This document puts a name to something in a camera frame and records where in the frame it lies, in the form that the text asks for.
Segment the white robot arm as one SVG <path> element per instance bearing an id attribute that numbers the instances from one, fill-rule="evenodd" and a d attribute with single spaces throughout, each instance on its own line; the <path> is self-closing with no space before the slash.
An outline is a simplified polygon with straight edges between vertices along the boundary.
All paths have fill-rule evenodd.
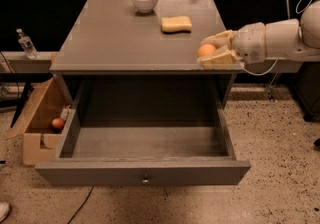
<path id="1" fill-rule="evenodd" d="M 215 50 L 199 57 L 205 68 L 228 69 L 232 65 L 262 63 L 268 58 L 317 62 L 320 57 L 320 1 L 304 10 L 301 19 L 249 24 L 201 41 Z"/>

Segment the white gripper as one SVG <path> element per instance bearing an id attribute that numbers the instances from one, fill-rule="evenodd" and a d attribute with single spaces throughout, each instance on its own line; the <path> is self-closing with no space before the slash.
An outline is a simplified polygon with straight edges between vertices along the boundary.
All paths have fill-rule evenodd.
<path id="1" fill-rule="evenodd" d="M 262 63 L 266 59 L 266 27 L 263 23 L 249 24 L 238 31 L 226 30 L 209 36 L 200 45 L 211 44 L 216 50 L 199 57 L 198 63 L 205 67 L 227 66 L 238 62 L 233 48 L 246 64 Z"/>

